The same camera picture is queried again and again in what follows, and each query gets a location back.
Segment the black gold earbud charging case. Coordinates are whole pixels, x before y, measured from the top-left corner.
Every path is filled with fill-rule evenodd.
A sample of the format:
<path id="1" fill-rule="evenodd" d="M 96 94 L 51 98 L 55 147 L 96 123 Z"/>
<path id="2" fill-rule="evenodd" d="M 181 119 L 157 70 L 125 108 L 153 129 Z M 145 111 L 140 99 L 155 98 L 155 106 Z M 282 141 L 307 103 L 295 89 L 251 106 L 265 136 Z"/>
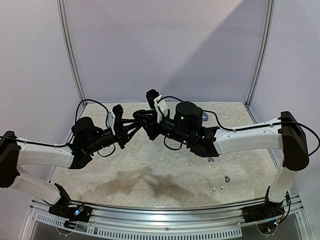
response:
<path id="1" fill-rule="evenodd" d="M 137 123 L 141 123 L 142 119 L 153 119 L 153 114 L 139 114 L 139 110 L 135 111 L 132 114 L 132 117 L 136 120 Z"/>

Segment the blue-grey earbud charging case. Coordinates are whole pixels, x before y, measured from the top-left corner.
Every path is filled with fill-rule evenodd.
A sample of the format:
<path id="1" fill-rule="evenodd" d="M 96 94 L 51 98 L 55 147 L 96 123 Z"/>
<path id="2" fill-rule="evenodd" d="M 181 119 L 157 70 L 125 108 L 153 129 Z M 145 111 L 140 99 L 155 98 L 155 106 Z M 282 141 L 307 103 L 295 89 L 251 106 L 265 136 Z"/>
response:
<path id="1" fill-rule="evenodd" d="M 209 116 L 206 112 L 202 113 L 202 121 L 203 122 L 207 122 L 209 120 Z"/>

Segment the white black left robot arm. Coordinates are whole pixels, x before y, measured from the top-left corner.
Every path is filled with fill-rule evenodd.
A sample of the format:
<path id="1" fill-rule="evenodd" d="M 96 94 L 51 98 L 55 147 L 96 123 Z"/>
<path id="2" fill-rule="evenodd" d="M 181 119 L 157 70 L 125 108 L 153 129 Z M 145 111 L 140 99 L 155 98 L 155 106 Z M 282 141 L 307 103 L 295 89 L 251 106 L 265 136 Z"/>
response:
<path id="1" fill-rule="evenodd" d="M 31 143 L 7 131 L 0 138 L 0 186 L 26 192 L 49 205 L 49 213 L 72 222 L 88 222 L 92 207 L 74 203 L 59 184 L 48 183 L 23 169 L 23 165 L 49 165 L 71 170 L 84 168 L 98 151 L 118 144 L 124 149 L 141 125 L 133 119 L 117 119 L 113 128 L 102 129 L 90 117 L 71 128 L 74 139 L 65 145 Z"/>

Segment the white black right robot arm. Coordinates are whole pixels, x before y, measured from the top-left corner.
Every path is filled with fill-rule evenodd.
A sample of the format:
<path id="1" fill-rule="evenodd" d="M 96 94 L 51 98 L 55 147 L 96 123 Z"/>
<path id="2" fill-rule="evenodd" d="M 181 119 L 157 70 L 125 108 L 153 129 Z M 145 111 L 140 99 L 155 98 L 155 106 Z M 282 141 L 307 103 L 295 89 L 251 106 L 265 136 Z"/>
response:
<path id="1" fill-rule="evenodd" d="M 150 110 L 138 110 L 133 117 L 141 123 L 150 140 L 158 135 L 185 145 L 198 157 L 219 157 L 231 152 L 278 149 L 283 152 L 279 167 L 268 186 L 262 204 L 242 209 L 246 223 L 284 214 L 283 201 L 289 201 L 289 188 L 299 171 L 310 162 L 307 138 L 302 126 L 289 111 L 279 118 L 242 127 L 203 126 L 203 110 L 189 101 L 179 102 L 170 118 L 165 104 L 156 101 Z"/>

